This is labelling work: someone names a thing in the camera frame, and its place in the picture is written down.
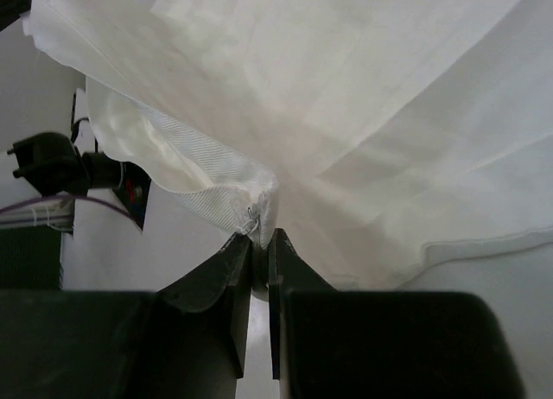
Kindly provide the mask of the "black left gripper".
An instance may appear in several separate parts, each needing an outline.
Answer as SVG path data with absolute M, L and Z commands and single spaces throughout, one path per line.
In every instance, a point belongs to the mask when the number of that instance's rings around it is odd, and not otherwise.
M 0 0 L 0 30 L 6 29 L 31 9 L 32 0 Z

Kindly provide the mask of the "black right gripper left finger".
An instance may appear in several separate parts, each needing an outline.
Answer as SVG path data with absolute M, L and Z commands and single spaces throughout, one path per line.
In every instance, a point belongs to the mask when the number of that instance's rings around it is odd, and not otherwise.
M 2 397 L 235 397 L 250 260 L 236 235 L 157 292 L 4 290 Z

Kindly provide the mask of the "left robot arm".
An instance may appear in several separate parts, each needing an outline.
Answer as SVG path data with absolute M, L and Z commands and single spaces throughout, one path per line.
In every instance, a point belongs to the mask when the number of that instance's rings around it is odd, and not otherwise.
M 75 146 L 81 121 L 75 118 L 77 90 L 84 78 L 63 66 L 70 77 L 72 104 L 62 108 L 62 122 L 70 131 L 43 131 L 13 142 L 1 152 L 1 230 L 49 227 L 73 231 L 78 200 L 107 207 L 126 218 L 124 209 L 89 197 L 92 189 L 119 189 L 125 165 L 98 151 L 80 153 Z

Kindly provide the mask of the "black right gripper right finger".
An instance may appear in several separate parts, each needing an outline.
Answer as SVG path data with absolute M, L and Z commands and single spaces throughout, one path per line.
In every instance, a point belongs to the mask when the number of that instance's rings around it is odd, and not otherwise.
M 340 291 L 280 229 L 267 259 L 272 373 L 282 397 L 524 397 L 499 321 L 478 296 Z

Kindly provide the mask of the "white pleated skirt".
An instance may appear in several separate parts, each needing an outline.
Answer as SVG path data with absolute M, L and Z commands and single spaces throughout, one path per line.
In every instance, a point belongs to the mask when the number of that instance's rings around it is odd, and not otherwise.
M 181 206 L 392 288 L 552 240 L 552 0 L 32 0 L 92 131 Z

